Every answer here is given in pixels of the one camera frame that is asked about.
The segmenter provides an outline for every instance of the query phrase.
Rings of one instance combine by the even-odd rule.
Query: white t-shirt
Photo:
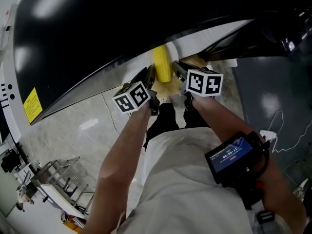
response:
[[[252,234],[254,214],[245,210],[234,189],[215,183],[204,157],[218,145],[210,128],[181,129],[151,139],[141,198],[117,233]]]

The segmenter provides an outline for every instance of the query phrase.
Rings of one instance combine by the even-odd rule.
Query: person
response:
[[[192,127],[178,129],[173,107],[167,103],[160,106],[147,133],[143,191],[126,218],[128,191],[151,115],[148,103],[132,113],[103,161],[83,234],[267,233],[257,222],[256,212],[245,209],[235,189],[216,184],[204,157],[238,132],[247,135],[253,129],[213,98],[193,97],[194,112],[204,121],[199,123],[201,127],[196,127],[198,115],[196,120],[184,115]],[[263,164],[262,159],[254,170]],[[304,206],[290,191],[272,157],[258,180],[263,184],[264,210],[275,214],[273,232],[268,233],[303,233]]]

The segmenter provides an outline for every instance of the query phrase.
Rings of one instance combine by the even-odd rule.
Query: black equipment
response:
[[[262,186],[256,179],[268,166],[269,147],[270,143],[263,143],[255,132],[248,135],[239,132],[205,154],[216,183],[236,189],[248,210],[263,197]],[[255,172],[254,167],[262,157],[264,165]]]

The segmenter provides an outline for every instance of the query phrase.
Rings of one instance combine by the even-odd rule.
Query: yellow warning label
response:
[[[31,123],[42,112],[42,107],[36,92],[36,88],[31,91],[30,95],[25,101],[24,110],[29,123]]]

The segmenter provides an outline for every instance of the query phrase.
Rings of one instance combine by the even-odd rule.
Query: marble floor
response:
[[[231,67],[227,67],[223,62],[214,63],[213,67],[224,74],[222,96],[217,99],[243,118]],[[36,124],[34,129],[20,140],[30,160],[45,165],[51,160],[80,156],[80,163],[87,171],[86,180],[91,188],[95,188],[101,163],[129,119],[127,114],[122,115],[119,112],[111,100],[117,90],[118,88],[115,88],[85,99]],[[179,127],[184,127],[183,96],[176,94],[171,96],[170,100],[176,109]],[[151,117],[149,125],[155,119],[156,117]],[[129,191],[127,213],[135,208],[142,191],[141,170],[144,153],[142,148],[136,175]]]

